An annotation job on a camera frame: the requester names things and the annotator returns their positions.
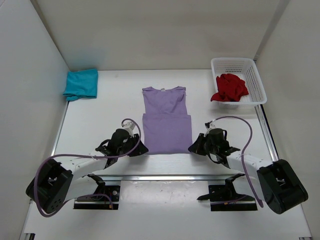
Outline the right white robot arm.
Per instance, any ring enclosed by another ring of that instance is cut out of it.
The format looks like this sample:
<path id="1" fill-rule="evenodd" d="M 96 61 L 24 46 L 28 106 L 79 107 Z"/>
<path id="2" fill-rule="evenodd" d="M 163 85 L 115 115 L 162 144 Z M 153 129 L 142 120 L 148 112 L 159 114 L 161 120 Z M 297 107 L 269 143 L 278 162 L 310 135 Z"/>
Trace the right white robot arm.
<path id="1" fill-rule="evenodd" d="M 238 172 L 217 189 L 199 196 L 199 201 L 224 204 L 249 196 L 258 204 L 267 204 L 274 213 L 282 214 L 309 198 L 288 161 L 267 161 L 244 154 L 243 150 L 230 146 L 227 132 L 221 128 L 200 133 L 188 150 Z"/>

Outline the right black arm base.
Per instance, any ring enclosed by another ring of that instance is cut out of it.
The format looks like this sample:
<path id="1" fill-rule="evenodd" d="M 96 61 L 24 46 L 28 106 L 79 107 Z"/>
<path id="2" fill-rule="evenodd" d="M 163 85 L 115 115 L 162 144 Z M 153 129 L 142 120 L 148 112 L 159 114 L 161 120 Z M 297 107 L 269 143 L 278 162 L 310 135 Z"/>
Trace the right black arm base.
<path id="1" fill-rule="evenodd" d="M 209 185 L 209 193 L 199 196 L 197 200 L 209 200 L 211 212 L 257 211 L 258 207 L 253 197 L 236 192 L 233 183 L 240 177 L 244 177 L 246 180 L 243 173 L 237 173 L 226 178 L 224 184 Z"/>

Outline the lavender t shirt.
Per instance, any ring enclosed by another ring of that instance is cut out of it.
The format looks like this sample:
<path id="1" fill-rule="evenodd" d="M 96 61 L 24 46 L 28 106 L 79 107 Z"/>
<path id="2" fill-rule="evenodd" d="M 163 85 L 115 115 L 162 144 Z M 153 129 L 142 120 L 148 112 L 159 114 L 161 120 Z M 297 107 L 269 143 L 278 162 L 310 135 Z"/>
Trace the lavender t shirt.
<path id="1" fill-rule="evenodd" d="M 187 154 L 192 140 L 192 118 L 186 107 L 186 88 L 142 89 L 144 144 L 150 155 Z"/>

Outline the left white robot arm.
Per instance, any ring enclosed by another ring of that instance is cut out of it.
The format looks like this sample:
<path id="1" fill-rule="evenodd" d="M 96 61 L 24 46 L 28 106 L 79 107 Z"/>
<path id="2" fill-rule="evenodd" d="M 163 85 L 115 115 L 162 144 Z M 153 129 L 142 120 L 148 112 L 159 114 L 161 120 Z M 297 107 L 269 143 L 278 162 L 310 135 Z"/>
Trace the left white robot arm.
<path id="1" fill-rule="evenodd" d="M 141 156 L 149 151 L 141 141 L 141 133 L 134 133 L 138 128 L 129 119 L 89 155 L 56 154 L 44 160 L 25 191 L 39 213 L 52 217 L 68 201 L 78 198 L 104 199 L 112 207 L 105 182 L 95 172 L 111 167 L 121 157 Z"/>

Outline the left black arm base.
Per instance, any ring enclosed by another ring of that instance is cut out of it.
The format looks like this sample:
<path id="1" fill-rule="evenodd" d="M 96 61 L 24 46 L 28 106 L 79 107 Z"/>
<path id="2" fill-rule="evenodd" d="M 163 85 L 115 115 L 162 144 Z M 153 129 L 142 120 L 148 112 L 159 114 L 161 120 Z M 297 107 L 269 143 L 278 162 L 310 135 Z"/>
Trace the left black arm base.
<path id="1" fill-rule="evenodd" d="M 118 210 L 121 185 L 119 182 L 104 181 L 100 176 L 88 174 L 97 187 L 93 192 L 81 194 L 74 200 L 75 210 Z"/>

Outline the red t shirt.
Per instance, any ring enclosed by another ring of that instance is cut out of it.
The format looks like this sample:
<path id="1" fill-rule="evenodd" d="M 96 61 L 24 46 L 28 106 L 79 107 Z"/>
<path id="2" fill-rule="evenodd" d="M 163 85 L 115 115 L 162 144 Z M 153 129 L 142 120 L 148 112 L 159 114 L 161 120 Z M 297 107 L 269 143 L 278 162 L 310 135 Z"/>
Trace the red t shirt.
<path id="1" fill-rule="evenodd" d="M 216 77 L 217 92 L 210 101 L 239 102 L 243 96 L 248 96 L 249 91 L 245 81 L 231 73 L 224 73 Z"/>

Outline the teal t shirt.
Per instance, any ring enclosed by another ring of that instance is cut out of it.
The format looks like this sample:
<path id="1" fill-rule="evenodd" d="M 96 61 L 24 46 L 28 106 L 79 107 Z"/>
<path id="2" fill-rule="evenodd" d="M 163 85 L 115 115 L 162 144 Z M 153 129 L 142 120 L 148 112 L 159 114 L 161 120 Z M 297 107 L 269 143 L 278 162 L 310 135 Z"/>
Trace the teal t shirt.
<path id="1" fill-rule="evenodd" d="M 63 96 L 67 102 L 79 99 L 96 99 L 98 96 L 98 70 L 96 68 L 69 71 Z"/>

